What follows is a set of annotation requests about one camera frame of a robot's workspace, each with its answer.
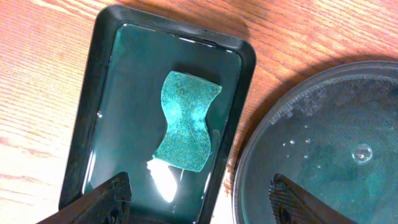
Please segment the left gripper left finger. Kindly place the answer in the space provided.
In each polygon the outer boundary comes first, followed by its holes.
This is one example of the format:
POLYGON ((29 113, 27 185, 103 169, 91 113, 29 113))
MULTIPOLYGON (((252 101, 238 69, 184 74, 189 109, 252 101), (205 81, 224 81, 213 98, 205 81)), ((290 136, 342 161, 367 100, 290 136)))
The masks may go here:
POLYGON ((131 197, 128 173, 120 172, 38 224, 127 224, 131 197))

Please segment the green scouring sponge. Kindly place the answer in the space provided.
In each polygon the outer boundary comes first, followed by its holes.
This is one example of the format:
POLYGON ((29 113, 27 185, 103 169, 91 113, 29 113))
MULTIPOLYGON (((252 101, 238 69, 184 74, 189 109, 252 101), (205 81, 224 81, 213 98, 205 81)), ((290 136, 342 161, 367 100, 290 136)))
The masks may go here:
POLYGON ((207 112, 222 87, 190 74, 171 71, 160 102, 167 129, 153 157, 171 166, 200 172, 210 156, 207 112))

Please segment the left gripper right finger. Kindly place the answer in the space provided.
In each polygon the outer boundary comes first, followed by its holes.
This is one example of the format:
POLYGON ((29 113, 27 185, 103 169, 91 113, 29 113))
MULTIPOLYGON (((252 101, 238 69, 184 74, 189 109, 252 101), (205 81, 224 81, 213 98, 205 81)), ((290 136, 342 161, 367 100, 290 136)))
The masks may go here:
POLYGON ((282 174, 270 181, 269 200, 280 224, 355 224, 282 174))

